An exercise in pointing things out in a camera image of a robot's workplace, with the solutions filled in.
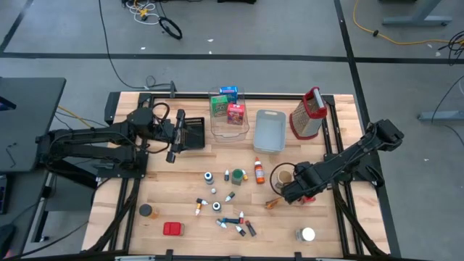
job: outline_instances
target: clear plastic bin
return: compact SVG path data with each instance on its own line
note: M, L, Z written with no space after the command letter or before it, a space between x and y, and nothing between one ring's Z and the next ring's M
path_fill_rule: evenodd
M238 87L239 92L237 96L237 104L245 105L245 90ZM227 123L227 115L215 117L212 112L211 98L221 95L219 93L220 87L211 88L208 91L210 98L210 119L211 119L211 132L217 142L234 142L243 141L249 131L247 106L245 105L244 120L242 125L233 125Z

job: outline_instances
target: yellow cable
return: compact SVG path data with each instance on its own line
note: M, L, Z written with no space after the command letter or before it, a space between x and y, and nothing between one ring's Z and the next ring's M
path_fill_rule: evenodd
M92 128L92 126L90 126L83 118L77 116L74 112L71 112L70 110L58 105L58 108L64 110L65 112L67 112L68 114L74 116L76 119L80 120L83 124L85 124L87 127L89 128Z
M374 33L373 30L369 30L367 28L364 28L363 26L361 26L360 24L358 24L356 22L356 9L357 9L357 4L360 2L360 0L356 0L356 4L355 4L355 8L353 9L353 22L355 22L355 25L361 29L363 29L364 31L368 32L368 33ZM395 41L391 38L389 38L388 36L385 36L381 33L379 33L377 36L380 36L382 37L383 39L389 41L389 42L392 42L393 44L398 44L398 45L413 45L413 44L424 44L424 43L430 43L430 42L436 42L436 43L449 43L450 41L447 41L447 40L441 40L441 39L428 39L428 40L424 40L424 41L413 41L413 42L399 42L399 41ZM464 40L463 41L460 41L459 44L461 45L464 45Z

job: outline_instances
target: blue box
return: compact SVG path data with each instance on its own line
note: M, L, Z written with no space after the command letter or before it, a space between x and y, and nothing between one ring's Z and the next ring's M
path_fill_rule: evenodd
M227 96L228 103L237 104L239 96L239 88L237 86L220 87L219 93Z

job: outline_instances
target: red box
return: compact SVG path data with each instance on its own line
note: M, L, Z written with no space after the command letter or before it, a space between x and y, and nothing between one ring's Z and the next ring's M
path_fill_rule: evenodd
M180 222L166 222L162 234L165 236L182 236L183 224Z
M227 106L227 123L234 125L244 124L245 105L229 104Z

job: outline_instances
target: green box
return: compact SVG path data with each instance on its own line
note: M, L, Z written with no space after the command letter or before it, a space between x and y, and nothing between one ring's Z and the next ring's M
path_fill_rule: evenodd
M219 95L211 97L211 109L214 117L227 115L227 96Z

